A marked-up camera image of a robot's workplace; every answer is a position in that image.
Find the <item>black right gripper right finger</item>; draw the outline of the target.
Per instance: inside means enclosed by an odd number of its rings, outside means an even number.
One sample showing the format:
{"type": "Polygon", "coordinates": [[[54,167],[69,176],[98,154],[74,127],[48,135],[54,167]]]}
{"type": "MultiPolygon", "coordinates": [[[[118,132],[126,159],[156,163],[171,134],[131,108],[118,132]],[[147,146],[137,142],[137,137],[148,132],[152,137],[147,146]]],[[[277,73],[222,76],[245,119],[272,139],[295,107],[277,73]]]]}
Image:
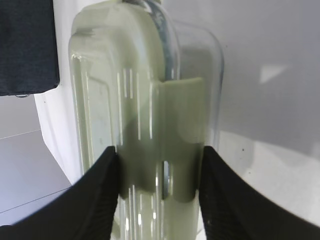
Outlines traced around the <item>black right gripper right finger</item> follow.
{"type": "Polygon", "coordinates": [[[211,146],[202,158],[199,204],[208,240],[318,240],[320,228],[275,204],[211,146]]]}

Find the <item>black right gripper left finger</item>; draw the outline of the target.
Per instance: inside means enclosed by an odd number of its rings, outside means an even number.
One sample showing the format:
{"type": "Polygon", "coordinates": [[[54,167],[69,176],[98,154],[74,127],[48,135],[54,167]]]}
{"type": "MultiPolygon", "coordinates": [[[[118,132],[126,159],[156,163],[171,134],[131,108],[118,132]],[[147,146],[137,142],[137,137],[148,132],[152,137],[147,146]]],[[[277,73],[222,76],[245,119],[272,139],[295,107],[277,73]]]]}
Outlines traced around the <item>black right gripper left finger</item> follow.
{"type": "Polygon", "coordinates": [[[120,163],[107,147],[81,179],[32,215],[0,228],[2,240],[109,240],[120,192],[120,163]]]}

